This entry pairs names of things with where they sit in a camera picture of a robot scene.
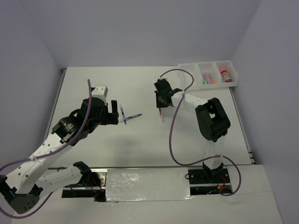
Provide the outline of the red pen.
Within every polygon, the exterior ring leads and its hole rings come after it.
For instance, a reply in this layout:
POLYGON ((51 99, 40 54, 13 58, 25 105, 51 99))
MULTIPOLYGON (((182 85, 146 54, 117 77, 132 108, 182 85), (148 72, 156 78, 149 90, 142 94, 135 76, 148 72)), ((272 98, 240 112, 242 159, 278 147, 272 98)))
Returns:
POLYGON ((161 108, 159 108, 159 115, 160 115, 161 122, 164 123, 164 116, 161 108))

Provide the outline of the dark blue pen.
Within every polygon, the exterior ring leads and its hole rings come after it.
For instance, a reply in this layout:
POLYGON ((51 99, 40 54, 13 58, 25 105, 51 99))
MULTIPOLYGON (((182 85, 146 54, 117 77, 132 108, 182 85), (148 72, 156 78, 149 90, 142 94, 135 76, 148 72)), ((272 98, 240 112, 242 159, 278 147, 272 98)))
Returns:
POLYGON ((123 110, 122 104, 120 104, 120 110, 121 110, 121 115, 122 115, 123 123, 126 125, 127 124, 127 122, 126 122, 126 116, 124 114, 124 110, 123 110))

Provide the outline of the teal blue pen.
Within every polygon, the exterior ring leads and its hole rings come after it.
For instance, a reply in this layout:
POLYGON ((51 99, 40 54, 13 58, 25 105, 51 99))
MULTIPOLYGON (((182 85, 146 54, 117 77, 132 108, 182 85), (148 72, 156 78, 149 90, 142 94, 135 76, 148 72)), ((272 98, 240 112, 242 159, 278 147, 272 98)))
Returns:
POLYGON ((124 123, 124 122, 127 122, 128 120, 135 119, 135 118, 138 118, 140 116, 142 116, 142 113, 139 113, 139 114, 136 114, 136 115, 133 115, 133 116, 129 116, 129 117, 125 117, 125 118, 121 117, 121 118, 119 118, 119 123, 124 123))

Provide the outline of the purple highlighter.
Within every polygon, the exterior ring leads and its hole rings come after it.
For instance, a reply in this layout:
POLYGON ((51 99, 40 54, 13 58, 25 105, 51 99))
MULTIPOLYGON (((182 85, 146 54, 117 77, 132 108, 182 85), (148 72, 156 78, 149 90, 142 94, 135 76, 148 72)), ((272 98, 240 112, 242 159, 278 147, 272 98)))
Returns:
POLYGON ((210 81, 210 76, 209 76, 208 72, 205 72, 205 73, 204 73, 204 75, 205 75, 205 78, 206 78, 207 84, 211 84, 211 81, 210 81))

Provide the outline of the pink-capped clear tube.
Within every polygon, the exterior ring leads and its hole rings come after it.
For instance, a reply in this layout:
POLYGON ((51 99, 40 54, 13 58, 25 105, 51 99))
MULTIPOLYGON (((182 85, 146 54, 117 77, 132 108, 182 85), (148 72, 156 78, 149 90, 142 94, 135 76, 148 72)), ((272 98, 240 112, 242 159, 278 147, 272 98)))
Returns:
POLYGON ((233 82, 232 78, 230 77, 229 73, 227 72, 226 67, 221 67, 221 68, 219 69, 219 71, 220 71, 222 80, 223 80, 225 83, 233 82))

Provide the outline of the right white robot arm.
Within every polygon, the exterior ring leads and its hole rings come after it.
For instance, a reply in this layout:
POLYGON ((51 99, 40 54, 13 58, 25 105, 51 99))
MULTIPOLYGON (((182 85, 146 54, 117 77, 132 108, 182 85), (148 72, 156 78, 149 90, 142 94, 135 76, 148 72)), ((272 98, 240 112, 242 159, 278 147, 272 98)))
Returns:
POLYGON ((202 99, 187 94, 185 90, 180 88, 173 89, 165 78, 158 79, 154 86, 156 88, 156 107, 160 110, 167 107, 175 108, 168 143, 171 158, 180 166, 192 166, 202 163, 204 179, 207 182, 216 181, 224 167, 222 155, 216 152, 216 150, 211 150, 212 154, 210 156, 196 162, 183 164, 173 154, 172 135, 178 111, 179 109, 184 109, 196 116, 201 136, 205 140, 214 143, 216 145, 214 148, 217 148, 231 127, 231 122, 220 100, 218 98, 202 99))

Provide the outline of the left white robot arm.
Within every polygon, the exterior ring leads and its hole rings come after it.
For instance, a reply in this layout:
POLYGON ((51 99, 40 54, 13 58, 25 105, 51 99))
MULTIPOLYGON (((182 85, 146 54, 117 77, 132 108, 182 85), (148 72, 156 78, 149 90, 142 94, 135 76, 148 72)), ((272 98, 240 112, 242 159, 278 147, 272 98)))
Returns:
POLYGON ((64 153, 85 139, 99 125, 118 124, 117 101, 108 104, 93 97, 84 99, 81 108, 59 120, 45 142, 19 167, 0 177, 0 192, 17 214, 29 212, 48 193, 72 184, 100 185, 99 176, 82 161, 55 174, 45 171, 64 153))

